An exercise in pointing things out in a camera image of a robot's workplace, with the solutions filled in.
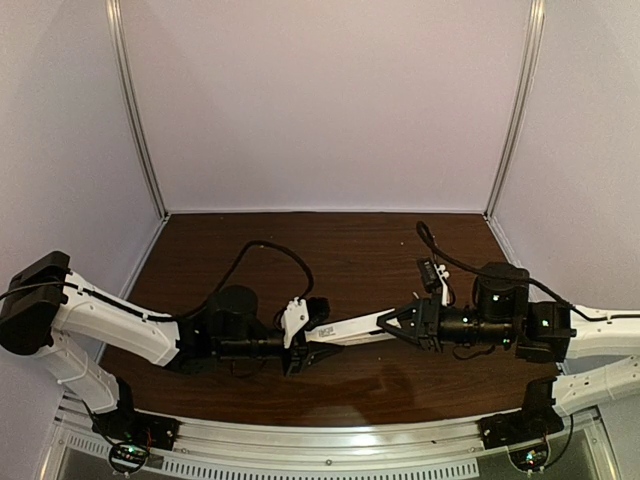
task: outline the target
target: ventilation grille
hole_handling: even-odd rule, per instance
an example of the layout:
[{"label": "ventilation grille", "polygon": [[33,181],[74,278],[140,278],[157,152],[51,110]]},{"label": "ventilation grille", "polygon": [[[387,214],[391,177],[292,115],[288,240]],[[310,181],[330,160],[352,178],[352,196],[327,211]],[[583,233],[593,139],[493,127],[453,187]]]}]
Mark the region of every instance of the ventilation grille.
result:
[{"label": "ventilation grille", "polygon": [[[101,438],[70,432],[68,446],[96,457],[106,458],[109,445]],[[264,471],[245,468],[222,467],[220,465],[172,457],[167,452],[159,468],[162,473],[187,480],[464,480],[480,476],[476,459],[466,459],[441,465],[377,471],[336,472],[334,474],[298,473],[272,470]]]}]

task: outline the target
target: wood grain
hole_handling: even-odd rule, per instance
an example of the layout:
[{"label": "wood grain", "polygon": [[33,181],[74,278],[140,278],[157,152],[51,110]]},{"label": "wood grain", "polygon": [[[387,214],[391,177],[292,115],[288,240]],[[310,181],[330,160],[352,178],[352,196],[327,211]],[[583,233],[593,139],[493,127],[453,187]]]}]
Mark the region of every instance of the wood grain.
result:
[{"label": "wood grain", "polygon": [[[415,261],[427,254],[415,233],[426,221],[438,244],[483,265],[504,257],[480,215],[234,214],[174,215],[136,284],[131,300],[178,313],[199,304],[251,239],[288,246],[311,266],[313,294],[328,297],[332,320],[401,306],[422,293]],[[469,302],[472,275],[451,268],[458,305]],[[304,275],[278,252],[254,249],[230,283],[253,288],[259,315],[273,313],[305,287]],[[250,378],[216,373],[187,377],[108,348],[102,365],[133,388],[146,410],[240,423],[353,426],[422,422],[520,406],[526,384],[555,375],[498,351],[472,361],[422,352],[399,341],[352,347],[302,375],[284,378],[279,362]],[[257,365],[240,363],[236,375]]]}]

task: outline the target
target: white wall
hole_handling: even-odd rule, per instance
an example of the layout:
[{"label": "white wall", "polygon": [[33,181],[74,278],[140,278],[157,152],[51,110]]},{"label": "white wall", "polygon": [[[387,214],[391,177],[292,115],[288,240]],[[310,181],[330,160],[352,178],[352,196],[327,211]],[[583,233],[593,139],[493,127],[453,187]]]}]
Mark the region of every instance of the white wall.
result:
[{"label": "white wall", "polygon": [[[640,309],[638,32],[635,0],[547,2],[540,63],[497,210],[515,257],[581,304]],[[601,412],[621,478],[637,478],[640,397]]]},{"label": "white wall", "polygon": [[[104,2],[0,6],[0,284],[53,249],[119,293],[158,220],[131,140]],[[61,390],[0,351],[0,465],[33,478]]]},{"label": "white wall", "polygon": [[527,1],[138,0],[123,19],[171,211],[482,211]]}]

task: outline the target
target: dark brown wooden surface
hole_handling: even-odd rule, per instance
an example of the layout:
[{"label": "dark brown wooden surface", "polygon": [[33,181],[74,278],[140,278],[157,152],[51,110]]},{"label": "dark brown wooden surface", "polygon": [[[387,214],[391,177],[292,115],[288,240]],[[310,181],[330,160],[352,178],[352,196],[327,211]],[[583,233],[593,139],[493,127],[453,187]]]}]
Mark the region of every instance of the dark brown wooden surface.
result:
[{"label": "dark brown wooden surface", "polygon": [[[415,233],[425,220],[439,245],[474,265],[503,255],[480,215],[234,214],[174,215],[162,233],[131,300],[178,313],[199,304],[251,239],[300,254],[316,277],[313,294],[330,299],[332,320],[401,306],[422,292],[415,260],[427,254]],[[458,305],[469,301],[470,274],[451,268]],[[253,288],[260,318],[304,290],[298,267],[281,254],[252,250],[231,283]],[[133,388],[141,409],[241,423],[352,426],[422,422],[486,414],[520,406],[526,384],[555,374],[513,352],[461,362],[400,341],[351,347],[302,375],[283,378],[279,362],[241,379],[226,366],[181,376],[108,348],[102,365]],[[253,364],[236,365],[236,375]]]}]

